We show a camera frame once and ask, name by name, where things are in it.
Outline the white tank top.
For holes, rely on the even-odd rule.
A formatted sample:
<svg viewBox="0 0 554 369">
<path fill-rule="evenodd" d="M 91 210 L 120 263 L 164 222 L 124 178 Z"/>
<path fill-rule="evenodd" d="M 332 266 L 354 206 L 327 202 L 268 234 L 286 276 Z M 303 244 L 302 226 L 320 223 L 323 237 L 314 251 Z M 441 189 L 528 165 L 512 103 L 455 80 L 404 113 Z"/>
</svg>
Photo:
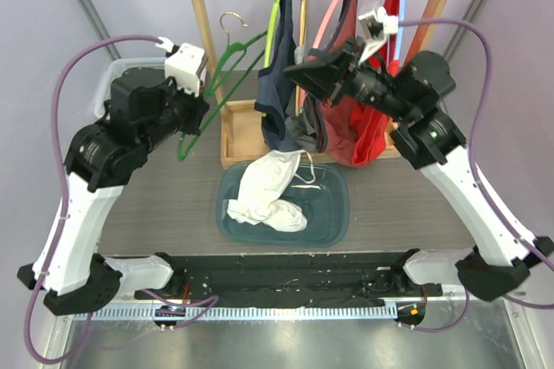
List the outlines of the white tank top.
<svg viewBox="0 0 554 369">
<path fill-rule="evenodd" d="M 307 219 L 302 209 L 281 198 L 294 178 L 307 185 L 315 182 L 311 155 L 307 156 L 310 175 L 304 178 L 297 173 L 304 153 L 272 150 L 252 162 L 242 175 L 237 198 L 228 202 L 227 214 L 238 223 L 265 224 L 282 233 L 304 230 Z"/>
</svg>

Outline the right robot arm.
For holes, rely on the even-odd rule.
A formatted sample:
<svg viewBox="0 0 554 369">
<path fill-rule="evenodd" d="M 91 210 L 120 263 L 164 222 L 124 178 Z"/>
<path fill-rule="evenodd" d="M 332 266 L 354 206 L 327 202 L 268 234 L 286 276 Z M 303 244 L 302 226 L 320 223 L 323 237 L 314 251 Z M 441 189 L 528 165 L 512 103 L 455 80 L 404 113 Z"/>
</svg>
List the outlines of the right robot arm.
<svg viewBox="0 0 554 369">
<path fill-rule="evenodd" d="M 438 106 L 455 88 L 444 58 L 420 51 L 392 76 L 365 62 L 363 39 L 351 37 L 338 49 L 284 75 L 312 97 L 336 106 L 347 97 L 392 118 L 394 147 L 449 202 L 473 238 L 468 253 L 415 249 L 390 277 L 400 295 L 421 285 L 460 284 L 471 295 L 493 301 L 518 288 L 553 251 L 553 241 L 534 236 L 470 164 L 466 137 Z"/>
</svg>

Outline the navy blue tank top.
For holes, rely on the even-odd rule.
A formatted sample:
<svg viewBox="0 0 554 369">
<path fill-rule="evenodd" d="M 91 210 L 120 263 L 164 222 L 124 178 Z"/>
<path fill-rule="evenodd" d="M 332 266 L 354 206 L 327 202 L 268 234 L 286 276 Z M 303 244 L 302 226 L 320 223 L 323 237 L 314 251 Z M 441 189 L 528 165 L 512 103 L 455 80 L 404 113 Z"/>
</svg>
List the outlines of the navy blue tank top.
<svg viewBox="0 0 554 369">
<path fill-rule="evenodd" d="M 300 149 L 286 125 L 287 107 L 295 85 L 284 75 L 294 64 L 293 0 L 279 0 L 279 19 L 269 64 L 258 74 L 258 95 L 254 109 L 262 114 L 261 133 L 270 150 L 292 152 Z"/>
</svg>

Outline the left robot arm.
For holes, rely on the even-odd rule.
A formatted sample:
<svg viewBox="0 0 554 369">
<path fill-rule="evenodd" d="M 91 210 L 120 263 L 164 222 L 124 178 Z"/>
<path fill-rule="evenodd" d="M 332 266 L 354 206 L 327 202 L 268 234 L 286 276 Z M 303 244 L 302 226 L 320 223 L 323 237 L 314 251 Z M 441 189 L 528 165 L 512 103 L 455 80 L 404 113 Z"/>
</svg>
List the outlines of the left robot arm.
<svg viewBox="0 0 554 369">
<path fill-rule="evenodd" d="M 56 316 L 93 313 L 120 295 L 151 290 L 173 299 L 184 292 L 184 268 L 164 252 L 115 259 L 97 243 L 115 200 L 149 155 L 175 133 L 198 135 L 209 103 L 187 94 L 154 68 L 131 68 L 113 79 L 104 115 L 73 137 L 63 171 L 68 211 L 48 273 L 44 261 L 23 265 L 18 279 L 45 290 L 44 306 Z"/>
</svg>

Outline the lime green hanger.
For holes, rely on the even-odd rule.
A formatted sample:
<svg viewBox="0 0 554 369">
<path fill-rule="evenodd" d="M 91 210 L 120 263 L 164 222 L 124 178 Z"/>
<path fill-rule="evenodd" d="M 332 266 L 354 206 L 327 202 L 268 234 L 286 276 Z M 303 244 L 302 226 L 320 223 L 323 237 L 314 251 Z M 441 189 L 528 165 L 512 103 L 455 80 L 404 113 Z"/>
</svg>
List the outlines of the lime green hanger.
<svg viewBox="0 0 554 369">
<path fill-rule="evenodd" d="M 280 0 L 274 0 L 267 25 L 267 39 L 264 50 L 263 67 L 268 68 L 272 61 L 272 52 L 274 47 L 275 31 L 277 20 L 280 14 Z"/>
</svg>

